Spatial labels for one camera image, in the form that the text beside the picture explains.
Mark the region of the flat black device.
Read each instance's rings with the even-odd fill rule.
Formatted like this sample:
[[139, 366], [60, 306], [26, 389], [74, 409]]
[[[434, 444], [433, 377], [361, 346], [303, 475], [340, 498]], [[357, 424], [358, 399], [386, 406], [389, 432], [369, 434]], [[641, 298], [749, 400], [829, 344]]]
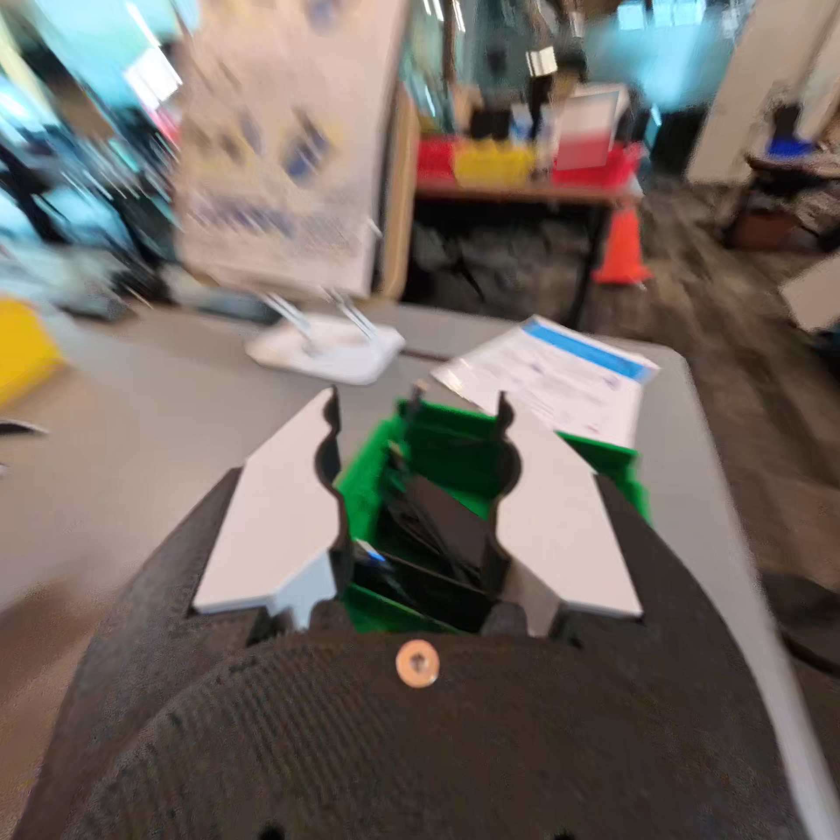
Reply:
[[73, 318], [107, 324], [123, 322], [134, 315], [119, 297], [94, 290], [69, 292], [58, 298], [55, 306]]

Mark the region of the grey multiport adapter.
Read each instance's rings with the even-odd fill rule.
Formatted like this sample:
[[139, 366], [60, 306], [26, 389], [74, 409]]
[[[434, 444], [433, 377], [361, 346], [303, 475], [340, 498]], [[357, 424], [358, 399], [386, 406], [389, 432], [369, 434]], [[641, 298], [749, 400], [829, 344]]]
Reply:
[[406, 483], [404, 528], [458, 573], [477, 580], [487, 547], [488, 523], [422, 476]]

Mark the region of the yellow plastic bin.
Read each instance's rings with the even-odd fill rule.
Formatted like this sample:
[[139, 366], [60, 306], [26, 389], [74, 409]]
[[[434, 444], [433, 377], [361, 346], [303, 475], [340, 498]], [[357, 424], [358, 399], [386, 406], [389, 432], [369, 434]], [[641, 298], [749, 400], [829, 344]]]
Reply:
[[531, 144], [471, 140], [454, 146], [451, 170], [460, 186], [517, 187], [531, 180], [536, 159]]
[[27, 302], [1, 298], [1, 406], [15, 403], [65, 370], [67, 361]]

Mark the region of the white cardboard box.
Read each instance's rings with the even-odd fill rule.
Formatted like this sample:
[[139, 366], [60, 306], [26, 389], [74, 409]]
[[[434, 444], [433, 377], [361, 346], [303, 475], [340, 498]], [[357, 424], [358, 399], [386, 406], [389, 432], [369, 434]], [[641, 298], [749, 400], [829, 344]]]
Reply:
[[554, 124], [554, 168], [559, 172], [601, 166], [628, 108], [627, 86], [584, 86], [565, 101]]

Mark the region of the black bin divider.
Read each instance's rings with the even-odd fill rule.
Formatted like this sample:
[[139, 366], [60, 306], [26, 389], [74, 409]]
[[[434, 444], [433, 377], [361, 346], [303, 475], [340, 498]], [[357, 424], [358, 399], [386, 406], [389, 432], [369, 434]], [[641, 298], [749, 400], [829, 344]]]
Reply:
[[385, 629], [404, 632], [426, 627], [439, 632], [476, 634], [497, 598], [444, 574], [390, 554], [387, 565], [354, 562], [350, 605]]

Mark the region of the green plastic bin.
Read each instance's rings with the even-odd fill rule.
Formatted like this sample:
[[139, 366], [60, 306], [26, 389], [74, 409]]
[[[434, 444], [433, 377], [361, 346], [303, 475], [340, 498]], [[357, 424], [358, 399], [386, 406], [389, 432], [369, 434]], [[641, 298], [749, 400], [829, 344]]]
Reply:
[[[491, 502], [501, 489], [498, 461], [501, 442], [496, 418], [452, 406], [402, 398], [392, 415], [381, 420], [357, 454], [341, 468], [334, 486], [341, 493], [354, 540], [475, 586], [497, 598], [499, 588], [459, 574], [404, 528], [406, 483], [422, 476], [445, 490], [487, 521]], [[342, 597], [353, 628], [361, 634], [439, 632], [410, 627], [404, 632], [383, 628], [357, 612]]]

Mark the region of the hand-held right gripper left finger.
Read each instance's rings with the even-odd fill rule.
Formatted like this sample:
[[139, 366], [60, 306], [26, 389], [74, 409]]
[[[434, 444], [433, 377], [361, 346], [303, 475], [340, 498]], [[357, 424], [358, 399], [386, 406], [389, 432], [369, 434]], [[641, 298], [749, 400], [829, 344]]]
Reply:
[[340, 472], [337, 388], [320, 391], [246, 459], [192, 599], [213, 615], [266, 610], [282, 629], [351, 582], [351, 536]]

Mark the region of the wooden background table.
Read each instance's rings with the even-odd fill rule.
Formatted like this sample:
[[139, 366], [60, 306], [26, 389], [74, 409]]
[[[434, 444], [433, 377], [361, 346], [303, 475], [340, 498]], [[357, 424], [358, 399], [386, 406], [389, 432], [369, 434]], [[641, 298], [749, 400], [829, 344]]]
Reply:
[[594, 272], [606, 246], [613, 217], [620, 209], [638, 209], [644, 190], [636, 175], [615, 187], [556, 185], [546, 180], [513, 186], [460, 185], [443, 177], [420, 175], [414, 187], [415, 202], [539, 204], [546, 207], [589, 207], [586, 228], [588, 249], [581, 264], [572, 302], [561, 318], [570, 329], [581, 325], [585, 304], [594, 287]]

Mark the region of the light grey desk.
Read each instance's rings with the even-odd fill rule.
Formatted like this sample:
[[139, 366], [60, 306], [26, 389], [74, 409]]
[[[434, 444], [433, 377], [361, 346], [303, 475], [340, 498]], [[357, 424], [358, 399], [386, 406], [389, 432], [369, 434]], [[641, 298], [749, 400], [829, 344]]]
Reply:
[[[34, 631], [77, 645], [94, 616], [226, 471], [322, 387], [249, 361], [250, 324], [148, 310], [115, 327], [61, 313], [46, 326], [67, 369], [2, 410], [42, 435], [2, 442], [2, 610], [31, 595]], [[695, 575], [755, 674], [811, 838], [838, 838], [838, 792], [760, 592], [687, 362], [655, 362], [636, 442], [654, 527]], [[43, 596], [52, 590], [52, 600]]]

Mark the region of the red plastic bin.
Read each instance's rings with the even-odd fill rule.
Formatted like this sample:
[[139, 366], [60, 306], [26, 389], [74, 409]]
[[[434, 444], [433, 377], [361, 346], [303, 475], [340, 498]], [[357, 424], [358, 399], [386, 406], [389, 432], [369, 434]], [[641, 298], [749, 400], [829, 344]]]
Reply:
[[617, 188], [637, 173], [647, 152], [647, 146], [642, 141], [617, 141], [602, 164], [567, 170], [555, 165], [550, 180], [552, 184], [569, 188]]
[[450, 135], [420, 139], [416, 156], [416, 182], [420, 186], [455, 182], [453, 160], [457, 140]]

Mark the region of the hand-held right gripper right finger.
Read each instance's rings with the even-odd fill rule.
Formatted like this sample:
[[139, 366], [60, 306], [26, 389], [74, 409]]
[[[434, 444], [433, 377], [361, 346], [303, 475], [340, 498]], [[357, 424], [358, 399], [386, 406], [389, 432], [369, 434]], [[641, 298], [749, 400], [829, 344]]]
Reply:
[[595, 470], [504, 392], [497, 429], [508, 464], [490, 506], [490, 545], [508, 561], [501, 596], [523, 610], [528, 635], [557, 634], [569, 613], [643, 618]]

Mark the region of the orange floor cone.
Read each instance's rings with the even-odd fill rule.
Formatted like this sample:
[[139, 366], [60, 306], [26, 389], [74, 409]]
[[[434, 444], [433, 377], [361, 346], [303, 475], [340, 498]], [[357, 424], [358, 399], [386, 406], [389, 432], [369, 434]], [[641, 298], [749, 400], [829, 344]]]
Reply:
[[593, 279], [603, 286], [634, 287], [652, 276], [643, 261], [637, 209], [635, 205], [620, 206], [612, 212], [602, 263]]

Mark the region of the white flat panel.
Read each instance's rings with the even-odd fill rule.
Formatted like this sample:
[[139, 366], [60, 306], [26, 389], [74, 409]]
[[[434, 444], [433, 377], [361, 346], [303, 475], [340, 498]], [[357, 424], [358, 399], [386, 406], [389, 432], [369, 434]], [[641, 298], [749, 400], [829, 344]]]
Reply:
[[794, 324], [805, 333], [832, 329], [839, 323], [839, 253], [816, 263], [780, 288]]

